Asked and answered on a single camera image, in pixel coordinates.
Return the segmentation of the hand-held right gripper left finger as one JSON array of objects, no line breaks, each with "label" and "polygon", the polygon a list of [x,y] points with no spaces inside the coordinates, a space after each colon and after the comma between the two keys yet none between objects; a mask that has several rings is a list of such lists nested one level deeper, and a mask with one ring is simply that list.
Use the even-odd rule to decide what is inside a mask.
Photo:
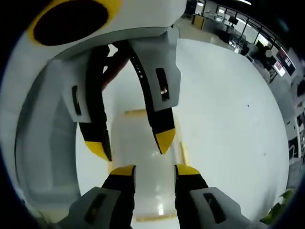
[{"label": "hand-held right gripper left finger", "polygon": [[101,187],[72,203],[58,229],[129,229],[135,207],[135,165],[114,169]]}]

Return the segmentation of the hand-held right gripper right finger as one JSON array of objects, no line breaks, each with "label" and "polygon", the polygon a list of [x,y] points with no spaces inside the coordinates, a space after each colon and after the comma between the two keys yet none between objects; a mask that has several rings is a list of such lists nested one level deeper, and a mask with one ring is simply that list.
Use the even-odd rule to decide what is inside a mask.
[{"label": "hand-held right gripper right finger", "polygon": [[175,209],[182,229],[261,229],[241,213],[240,205],[216,187],[209,187],[200,172],[175,165]]}]

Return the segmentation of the person's left hand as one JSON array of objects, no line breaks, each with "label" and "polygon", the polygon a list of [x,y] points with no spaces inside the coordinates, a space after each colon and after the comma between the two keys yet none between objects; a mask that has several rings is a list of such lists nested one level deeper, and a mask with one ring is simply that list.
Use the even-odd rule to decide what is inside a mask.
[{"label": "person's left hand", "polygon": [[119,74],[129,61],[124,51],[118,50],[113,56],[107,58],[107,69],[102,74],[101,90],[104,91],[108,84]]}]

